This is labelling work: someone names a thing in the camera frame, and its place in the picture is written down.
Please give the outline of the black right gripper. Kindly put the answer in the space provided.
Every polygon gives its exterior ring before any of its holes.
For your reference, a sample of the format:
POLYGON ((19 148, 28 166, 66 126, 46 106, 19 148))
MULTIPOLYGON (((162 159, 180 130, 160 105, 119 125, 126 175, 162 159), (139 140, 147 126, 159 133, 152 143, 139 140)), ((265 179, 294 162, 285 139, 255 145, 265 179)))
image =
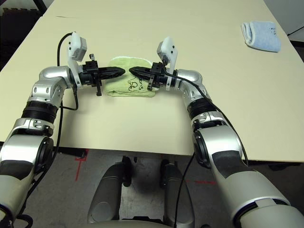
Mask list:
POLYGON ((141 79, 149 79, 148 90, 158 90, 164 85, 164 65, 161 62, 153 62, 151 68, 132 67, 129 72, 141 79))

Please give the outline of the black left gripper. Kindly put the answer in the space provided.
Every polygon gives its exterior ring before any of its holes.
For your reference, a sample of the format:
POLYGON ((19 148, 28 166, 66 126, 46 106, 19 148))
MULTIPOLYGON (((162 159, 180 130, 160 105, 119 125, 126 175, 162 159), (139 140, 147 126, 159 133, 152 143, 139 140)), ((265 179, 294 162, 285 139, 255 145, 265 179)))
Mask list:
POLYGON ((125 73, 125 70, 116 66, 98 67, 98 62, 95 60, 94 54, 90 54, 89 57, 90 61, 86 61, 85 64, 82 65, 82 72, 79 73, 79 78, 82 85, 96 87, 96 95, 102 96, 101 80, 122 76, 125 73))

